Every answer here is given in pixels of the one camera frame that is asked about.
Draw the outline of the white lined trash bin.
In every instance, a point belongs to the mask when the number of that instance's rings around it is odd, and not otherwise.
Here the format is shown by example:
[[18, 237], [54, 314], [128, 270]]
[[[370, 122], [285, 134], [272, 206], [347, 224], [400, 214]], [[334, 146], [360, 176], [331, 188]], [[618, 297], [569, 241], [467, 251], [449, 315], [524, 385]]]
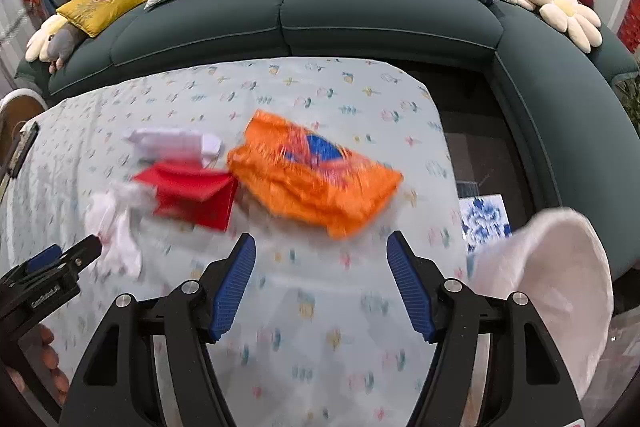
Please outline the white lined trash bin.
[[497, 298], [521, 291], [533, 301], [583, 397], [614, 305], [608, 256], [590, 221], [570, 208], [538, 212], [524, 228], [480, 246], [471, 268], [473, 291]]

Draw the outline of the white crumpled glove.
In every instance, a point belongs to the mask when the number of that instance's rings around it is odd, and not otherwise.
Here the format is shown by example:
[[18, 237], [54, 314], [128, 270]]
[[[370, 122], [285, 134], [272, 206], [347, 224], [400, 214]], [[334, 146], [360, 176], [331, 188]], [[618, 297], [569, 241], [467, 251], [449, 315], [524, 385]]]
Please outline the white crumpled glove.
[[90, 196], [85, 231], [96, 236], [102, 245], [102, 253], [92, 264], [98, 277], [112, 273], [140, 277], [142, 254], [134, 239], [131, 218], [155, 208], [155, 191], [136, 182], [114, 183], [106, 191]]

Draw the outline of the black remote control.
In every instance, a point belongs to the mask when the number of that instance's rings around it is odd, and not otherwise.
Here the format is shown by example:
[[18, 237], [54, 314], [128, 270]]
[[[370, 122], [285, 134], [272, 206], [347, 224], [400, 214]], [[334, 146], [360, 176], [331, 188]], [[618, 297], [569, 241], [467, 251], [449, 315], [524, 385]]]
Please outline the black remote control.
[[6, 194], [6, 189], [10, 182], [15, 180], [20, 174], [26, 157], [35, 144], [39, 131], [39, 124], [34, 122], [26, 130], [18, 132], [16, 138], [13, 140], [8, 155], [6, 155], [6, 159], [1, 166], [0, 200], [2, 200], [4, 194]]

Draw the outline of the blue white patterned box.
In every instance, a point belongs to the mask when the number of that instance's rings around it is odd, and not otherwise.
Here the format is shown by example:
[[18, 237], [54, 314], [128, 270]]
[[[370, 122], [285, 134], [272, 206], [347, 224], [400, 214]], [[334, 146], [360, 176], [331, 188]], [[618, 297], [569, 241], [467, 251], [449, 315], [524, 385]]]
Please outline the blue white patterned box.
[[511, 223], [500, 194], [460, 198], [459, 207], [462, 235], [469, 256], [485, 245], [511, 235]]

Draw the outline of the white paper tissue pack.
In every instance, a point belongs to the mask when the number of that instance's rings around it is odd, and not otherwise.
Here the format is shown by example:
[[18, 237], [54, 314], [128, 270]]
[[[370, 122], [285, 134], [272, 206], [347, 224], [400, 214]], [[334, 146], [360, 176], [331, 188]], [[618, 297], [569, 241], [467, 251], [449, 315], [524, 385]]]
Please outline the white paper tissue pack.
[[186, 128], [138, 128], [126, 132], [124, 140], [143, 161], [192, 162], [206, 166], [222, 147], [218, 135]]

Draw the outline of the red envelope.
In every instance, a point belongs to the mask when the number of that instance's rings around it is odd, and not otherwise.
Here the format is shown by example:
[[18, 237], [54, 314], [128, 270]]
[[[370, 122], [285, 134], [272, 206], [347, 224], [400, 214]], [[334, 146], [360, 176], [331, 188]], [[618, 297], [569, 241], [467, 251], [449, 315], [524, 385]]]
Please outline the red envelope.
[[239, 181], [228, 171], [187, 162], [156, 162], [132, 179], [155, 194], [155, 216], [225, 232]]

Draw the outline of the round wooden side table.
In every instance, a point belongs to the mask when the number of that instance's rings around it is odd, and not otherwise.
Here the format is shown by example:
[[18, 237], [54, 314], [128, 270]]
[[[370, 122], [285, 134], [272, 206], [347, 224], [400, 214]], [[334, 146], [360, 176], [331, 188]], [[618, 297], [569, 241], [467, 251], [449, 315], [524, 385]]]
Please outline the round wooden side table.
[[14, 134], [29, 119], [48, 109], [42, 96], [32, 89], [11, 91], [1, 99], [1, 152], [9, 148]]

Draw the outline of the grey mouse plush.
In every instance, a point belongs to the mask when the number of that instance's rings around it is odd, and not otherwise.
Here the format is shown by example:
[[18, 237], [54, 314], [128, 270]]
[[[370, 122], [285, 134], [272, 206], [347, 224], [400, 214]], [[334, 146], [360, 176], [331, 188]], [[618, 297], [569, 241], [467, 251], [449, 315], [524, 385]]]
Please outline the grey mouse plush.
[[65, 23], [52, 37], [47, 48], [49, 72], [60, 70], [88, 35], [71, 23]]

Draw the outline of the orange snack wrapper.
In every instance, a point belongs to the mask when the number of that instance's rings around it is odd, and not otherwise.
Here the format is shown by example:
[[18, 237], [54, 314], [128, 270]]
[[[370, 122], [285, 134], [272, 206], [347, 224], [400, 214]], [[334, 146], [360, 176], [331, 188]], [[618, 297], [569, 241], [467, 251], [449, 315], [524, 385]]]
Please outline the orange snack wrapper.
[[346, 239], [396, 194], [402, 174], [299, 124], [259, 109], [227, 167], [273, 215]]

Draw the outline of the floral light blue tablecloth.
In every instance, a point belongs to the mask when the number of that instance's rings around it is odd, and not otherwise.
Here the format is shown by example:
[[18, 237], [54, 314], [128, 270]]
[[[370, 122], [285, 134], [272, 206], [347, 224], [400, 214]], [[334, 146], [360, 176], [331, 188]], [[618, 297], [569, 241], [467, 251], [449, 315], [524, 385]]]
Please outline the floral light blue tablecloth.
[[344, 241], [270, 215], [240, 190], [217, 233], [153, 216], [132, 220], [142, 258], [130, 277], [93, 265], [80, 294], [49, 317], [61, 367], [73, 374], [114, 298], [161, 296], [227, 256], [241, 233], [257, 259], [233, 326], [209, 352], [241, 426], [402, 426], [434, 349], [407, 317], [386, 260], [405, 235], [446, 277], [465, 277], [454, 172], [430, 92], [381, 62], [277, 58], [162, 72], [68, 98], [40, 132], [1, 203], [1, 264], [12, 267], [85, 234], [94, 193], [141, 170], [128, 132], [191, 128], [241, 144], [258, 110], [300, 124], [402, 174], [393, 200]]

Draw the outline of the dark green curved sofa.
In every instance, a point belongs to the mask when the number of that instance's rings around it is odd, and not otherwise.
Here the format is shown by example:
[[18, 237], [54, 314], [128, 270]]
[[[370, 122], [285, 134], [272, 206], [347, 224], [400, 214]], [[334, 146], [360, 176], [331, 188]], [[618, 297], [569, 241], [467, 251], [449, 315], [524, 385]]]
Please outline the dark green curved sofa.
[[433, 64], [451, 90], [494, 91], [537, 208], [583, 213], [614, 277], [639, 258], [639, 139], [616, 87], [638, 74], [612, 31], [584, 53], [517, 5], [482, 0], [172, 0], [134, 9], [58, 74], [18, 65], [52, 101], [151, 74], [276, 56]]

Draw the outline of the yellow cushion left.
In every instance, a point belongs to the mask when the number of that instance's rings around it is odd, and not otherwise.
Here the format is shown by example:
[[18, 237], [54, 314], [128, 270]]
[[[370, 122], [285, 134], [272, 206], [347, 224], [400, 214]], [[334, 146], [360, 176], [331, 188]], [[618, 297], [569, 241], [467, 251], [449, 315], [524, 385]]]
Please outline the yellow cushion left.
[[56, 10], [88, 37], [96, 38], [104, 29], [148, 0], [70, 0]]

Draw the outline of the potted flower plant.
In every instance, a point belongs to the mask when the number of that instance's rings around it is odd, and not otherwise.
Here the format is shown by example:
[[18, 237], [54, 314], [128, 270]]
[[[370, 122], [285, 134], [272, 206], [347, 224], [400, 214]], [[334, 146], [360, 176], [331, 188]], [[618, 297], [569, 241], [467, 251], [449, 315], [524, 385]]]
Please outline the potted flower plant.
[[623, 80], [616, 89], [634, 131], [640, 134], [640, 77]]

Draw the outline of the white daisy pillow lower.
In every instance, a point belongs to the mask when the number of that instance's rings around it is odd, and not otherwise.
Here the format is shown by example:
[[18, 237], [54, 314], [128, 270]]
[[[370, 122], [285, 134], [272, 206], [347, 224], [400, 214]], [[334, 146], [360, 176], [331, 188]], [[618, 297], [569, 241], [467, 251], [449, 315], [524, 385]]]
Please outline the white daisy pillow lower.
[[570, 41], [589, 54], [598, 48], [603, 38], [600, 17], [577, 0], [528, 0], [536, 5], [541, 18], [556, 31], [567, 35]]

